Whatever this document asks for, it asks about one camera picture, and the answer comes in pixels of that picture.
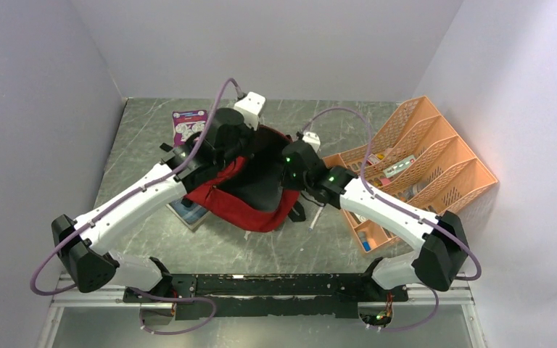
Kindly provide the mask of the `red student backpack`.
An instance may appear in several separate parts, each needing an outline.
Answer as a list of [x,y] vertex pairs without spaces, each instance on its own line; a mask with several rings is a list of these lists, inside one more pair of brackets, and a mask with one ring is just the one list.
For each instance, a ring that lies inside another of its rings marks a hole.
[[307,220],[300,192],[281,185],[282,150],[292,138],[261,125],[250,157],[238,157],[218,177],[184,198],[245,231],[267,233],[290,220]]

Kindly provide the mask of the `blue paperback book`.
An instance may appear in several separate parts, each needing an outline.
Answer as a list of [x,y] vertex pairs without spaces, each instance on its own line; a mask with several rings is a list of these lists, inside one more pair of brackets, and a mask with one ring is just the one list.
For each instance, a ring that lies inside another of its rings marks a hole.
[[173,200],[166,207],[192,232],[195,232],[210,211],[187,198]]

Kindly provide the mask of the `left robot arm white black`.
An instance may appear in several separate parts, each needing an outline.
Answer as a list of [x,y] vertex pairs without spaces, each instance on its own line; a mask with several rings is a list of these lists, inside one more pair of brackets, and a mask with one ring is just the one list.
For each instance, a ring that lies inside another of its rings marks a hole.
[[191,144],[173,148],[125,191],[93,212],[56,218],[51,224],[55,254],[74,287],[82,293],[107,284],[153,291],[169,283],[170,274],[160,261],[116,252],[115,242],[155,210],[216,179],[251,149],[259,118],[252,109],[220,108]]

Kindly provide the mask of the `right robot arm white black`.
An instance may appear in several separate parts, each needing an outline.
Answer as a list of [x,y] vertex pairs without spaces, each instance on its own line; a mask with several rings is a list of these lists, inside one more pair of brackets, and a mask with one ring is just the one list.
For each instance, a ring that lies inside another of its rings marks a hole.
[[447,291],[468,254],[461,219],[453,212],[442,215],[421,210],[370,186],[361,176],[341,166],[325,165],[303,140],[283,151],[287,189],[305,191],[321,204],[354,212],[390,231],[412,249],[410,253],[380,260],[371,270],[381,288],[421,283]]

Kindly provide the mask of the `blue white marker pen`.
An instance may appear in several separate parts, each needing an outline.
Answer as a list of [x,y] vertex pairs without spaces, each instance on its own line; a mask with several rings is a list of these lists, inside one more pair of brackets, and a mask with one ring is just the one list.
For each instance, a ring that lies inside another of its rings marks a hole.
[[317,222],[318,222],[318,220],[321,216],[321,213],[323,212],[323,209],[324,209],[324,206],[321,206],[316,210],[316,213],[314,214],[313,219],[311,220],[310,225],[308,226],[309,231],[314,230],[314,228],[315,228],[315,226],[316,226],[316,224],[317,224]]

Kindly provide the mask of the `blue glue stick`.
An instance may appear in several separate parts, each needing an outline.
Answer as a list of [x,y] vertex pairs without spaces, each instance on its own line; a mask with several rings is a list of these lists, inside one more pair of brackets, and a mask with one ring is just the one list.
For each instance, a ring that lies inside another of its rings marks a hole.
[[371,247],[370,244],[368,242],[368,238],[366,236],[366,233],[364,231],[358,231],[357,232],[358,238],[360,240],[360,243],[362,245],[362,248],[365,252],[370,252]]

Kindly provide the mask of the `purple puzzle book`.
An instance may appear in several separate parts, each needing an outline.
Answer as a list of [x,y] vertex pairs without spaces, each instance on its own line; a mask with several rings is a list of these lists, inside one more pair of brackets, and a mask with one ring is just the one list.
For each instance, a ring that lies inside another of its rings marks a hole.
[[184,144],[195,133],[202,132],[208,119],[206,109],[189,111],[173,111],[173,143],[175,146]]

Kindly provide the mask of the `white green ruler case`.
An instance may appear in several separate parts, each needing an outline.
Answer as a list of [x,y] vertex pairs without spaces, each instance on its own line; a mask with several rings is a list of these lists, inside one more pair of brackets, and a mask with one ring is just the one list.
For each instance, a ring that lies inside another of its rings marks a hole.
[[392,165],[390,165],[389,167],[385,168],[383,170],[383,173],[385,175],[386,178],[388,179],[392,179],[394,177],[397,177],[399,174],[401,174],[402,172],[404,172],[405,170],[407,170],[414,162],[415,162],[416,158],[413,155],[410,155]]

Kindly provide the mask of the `orange plastic desk organizer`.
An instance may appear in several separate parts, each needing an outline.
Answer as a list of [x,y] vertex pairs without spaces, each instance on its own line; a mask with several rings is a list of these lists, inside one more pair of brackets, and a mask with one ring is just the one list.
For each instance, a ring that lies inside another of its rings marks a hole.
[[[366,145],[372,146],[370,156]],[[366,145],[324,161],[354,172],[365,162],[372,186],[437,215],[459,213],[498,182],[426,96],[404,101]],[[385,168],[410,155],[416,160],[407,170],[385,177]]]

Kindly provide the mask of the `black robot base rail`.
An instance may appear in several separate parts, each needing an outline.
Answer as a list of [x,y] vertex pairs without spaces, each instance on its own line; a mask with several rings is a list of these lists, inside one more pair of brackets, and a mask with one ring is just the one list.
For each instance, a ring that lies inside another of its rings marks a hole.
[[150,290],[148,297],[132,288],[125,290],[125,303],[149,304],[158,297],[180,299],[176,320],[196,320],[212,313],[217,317],[263,317],[267,315],[333,315],[358,318],[359,305],[368,302],[408,301],[405,286],[385,290],[366,273],[309,274],[172,274]]

